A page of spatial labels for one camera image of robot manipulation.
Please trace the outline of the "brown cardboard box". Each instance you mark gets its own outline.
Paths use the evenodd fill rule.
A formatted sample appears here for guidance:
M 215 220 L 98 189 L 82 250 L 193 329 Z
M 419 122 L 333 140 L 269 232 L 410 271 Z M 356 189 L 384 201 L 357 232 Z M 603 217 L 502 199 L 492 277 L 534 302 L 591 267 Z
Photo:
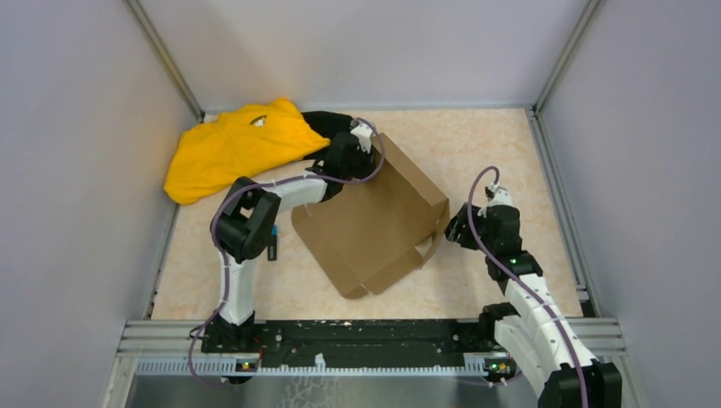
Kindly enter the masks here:
M 445 193 L 386 134 L 371 180 L 297 207 L 292 226 L 340 296 L 378 295 L 435 254 L 450 219 Z

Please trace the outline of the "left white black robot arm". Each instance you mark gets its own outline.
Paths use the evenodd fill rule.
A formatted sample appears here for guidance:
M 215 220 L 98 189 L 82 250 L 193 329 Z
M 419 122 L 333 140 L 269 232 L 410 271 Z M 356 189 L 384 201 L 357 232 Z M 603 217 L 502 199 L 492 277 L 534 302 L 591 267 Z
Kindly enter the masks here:
M 299 175 L 266 183 L 240 177 L 231 185 L 210 225 L 221 262 L 221 289 L 219 305 L 202 327 L 204 352 L 242 352 L 253 345 L 256 264 L 272 241 L 277 216 L 328 201 L 347 184 L 370 180 L 383 162 L 378 132 L 357 125 L 338 133 L 324 157 Z

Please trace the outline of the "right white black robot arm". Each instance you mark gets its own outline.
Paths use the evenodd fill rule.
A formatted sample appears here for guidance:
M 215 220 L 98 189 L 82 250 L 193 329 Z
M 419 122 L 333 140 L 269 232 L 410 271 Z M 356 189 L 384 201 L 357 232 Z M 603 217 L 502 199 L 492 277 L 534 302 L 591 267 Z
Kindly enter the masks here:
M 572 329 L 554 301 L 536 258 L 523 248 L 520 212 L 509 205 L 464 203 L 446 239 L 485 254 L 488 275 L 506 298 L 484 307 L 479 339 L 505 349 L 528 379 L 540 407 L 619 407 L 622 375 Z

